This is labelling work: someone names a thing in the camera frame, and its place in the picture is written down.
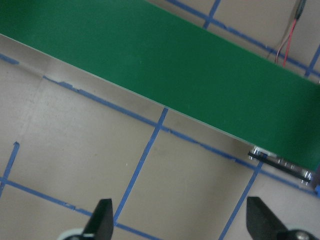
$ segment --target green strip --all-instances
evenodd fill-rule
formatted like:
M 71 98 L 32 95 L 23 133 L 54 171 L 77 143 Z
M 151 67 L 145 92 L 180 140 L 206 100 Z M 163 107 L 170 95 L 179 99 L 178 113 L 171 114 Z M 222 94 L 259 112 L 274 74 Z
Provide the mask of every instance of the green strip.
M 3 0 L 0 33 L 314 170 L 320 87 L 141 0 Z

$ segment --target red wire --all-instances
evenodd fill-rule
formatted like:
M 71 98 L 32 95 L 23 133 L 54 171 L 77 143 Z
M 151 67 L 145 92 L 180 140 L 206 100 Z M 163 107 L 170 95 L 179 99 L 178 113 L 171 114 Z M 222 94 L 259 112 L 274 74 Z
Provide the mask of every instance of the red wire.
M 287 58 L 288 58 L 288 53 L 289 53 L 289 49 L 290 49 L 290 44 L 291 44 L 291 40 L 292 40 L 292 34 L 294 33 L 294 29 L 297 23 L 297 19 L 294 19 L 293 24 L 292 24 L 292 28 L 289 34 L 289 39 L 288 39 L 288 44 L 286 46 L 286 50 L 285 50 L 285 56 L 284 56 L 284 60 L 283 60 L 283 67 L 286 66 L 286 62 L 287 62 Z

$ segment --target silver metal piece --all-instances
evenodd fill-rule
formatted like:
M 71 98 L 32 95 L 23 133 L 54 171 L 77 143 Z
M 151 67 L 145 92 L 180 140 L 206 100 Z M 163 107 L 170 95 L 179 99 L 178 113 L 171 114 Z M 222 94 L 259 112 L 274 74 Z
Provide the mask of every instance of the silver metal piece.
M 282 169 L 288 170 L 288 172 L 294 173 L 296 176 L 300 176 L 302 179 L 301 183 L 303 185 L 310 185 L 309 182 L 312 181 L 313 177 L 316 175 L 313 171 L 310 171 L 308 169 L 302 168 L 298 165 L 295 165 L 283 157 L 280 157 L 276 155 L 273 152 L 269 152 L 261 147 L 254 146 L 254 148 L 250 151 L 252 154 L 263 158 L 265 160 L 268 160 L 269 162 L 272 162 L 272 165 L 279 166 Z M 249 156 L 251 160 L 256 160 L 254 156 Z
M 295 236 L 296 236 L 296 239 L 298 239 L 298 240 L 309 240 L 310 239 L 309 234 L 304 231 L 297 231 L 295 233 Z

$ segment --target green panel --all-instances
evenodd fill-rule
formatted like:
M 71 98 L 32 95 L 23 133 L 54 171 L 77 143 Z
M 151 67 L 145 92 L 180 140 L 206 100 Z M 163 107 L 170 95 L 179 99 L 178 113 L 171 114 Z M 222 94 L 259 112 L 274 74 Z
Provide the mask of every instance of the green panel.
M 320 86 L 141 0 L 3 0 L 0 33 L 314 170 Z

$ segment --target tiled floor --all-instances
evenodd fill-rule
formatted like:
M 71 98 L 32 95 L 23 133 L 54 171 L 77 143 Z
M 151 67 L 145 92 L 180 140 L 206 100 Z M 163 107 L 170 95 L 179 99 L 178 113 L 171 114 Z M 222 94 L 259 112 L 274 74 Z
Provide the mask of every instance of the tiled floor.
M 267 11 L 269 4 L 152 2 L 199 26 L 205 20 L 181 4 L 212 15 L 216 3 L 219 21 L 277 44 L 253 26 L 260 15 L 248 14 Z M 272 2 L 285 9 L 285 21 L 292 1 Z M 235 21 L 241 16 L 248 17 Z M 265 13 L 258 24 L 269 17 Z M 285 27 L 266 29 L 279 39 Z M 216 25 L 208 30 L 268 55 Z M 292 57 L 308 66 L 314 48 Z M 101 198 L 113 200 L 114 240 L 247 240 L 247 195 L 261 197 L 289 228 L 320 237 L 320 199 L 300 190 L 296 179 L 249 160 L 252 146 L 1 35 L 0 54 L 19 61 L 0 60 L 1 240 L 56 239 L 84 227 Z M 14 162 L 7 166 L 10 157 Z

